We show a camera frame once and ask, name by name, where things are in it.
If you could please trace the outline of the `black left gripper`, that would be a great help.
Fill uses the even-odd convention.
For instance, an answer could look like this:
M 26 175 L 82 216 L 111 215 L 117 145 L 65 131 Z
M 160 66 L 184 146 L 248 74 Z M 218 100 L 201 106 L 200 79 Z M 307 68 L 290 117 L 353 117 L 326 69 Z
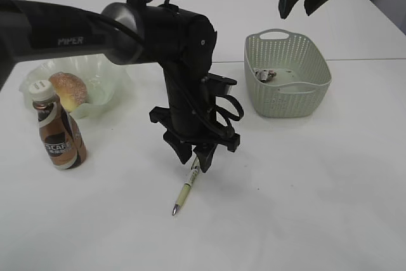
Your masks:
M 201 79 L 210 73 L 210 61 L 190 65 L 184 61 L 160 61 L 159 65 L 164 72 L 170 117 L 165 124 L 169 131 L 163 134 L 163 139 L 182 164 L 192 156 L 189 143 L 203 143 L 193 151 L 200 170 L 206 173 L 217 144 L 226 146 L 231 152 L 240 145 L 240 135 L 235 132 L 232 121 L 241 120 L 241 104 L 230 94 L 210 95 L 201 83 Z

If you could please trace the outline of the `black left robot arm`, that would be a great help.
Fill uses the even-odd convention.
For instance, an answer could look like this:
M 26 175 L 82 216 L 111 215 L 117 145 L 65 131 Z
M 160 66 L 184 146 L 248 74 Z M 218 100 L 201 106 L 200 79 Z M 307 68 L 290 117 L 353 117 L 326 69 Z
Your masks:
M 168 108 L 150 120 L 162 124 L 164 140 L 182 163 L 196 155 L 202 171 L 218 145 L 233 152 L 240 135 L 232 124 L 244 111 L 229 94 L 236 81 L 210 73 L 217 33 L 199 13 L 148 0 L 112 3 L 102 13 L 35 1 L 1 1 L 1 82 L 20 62 L 105 55 L 116 65 L 158 63 Z

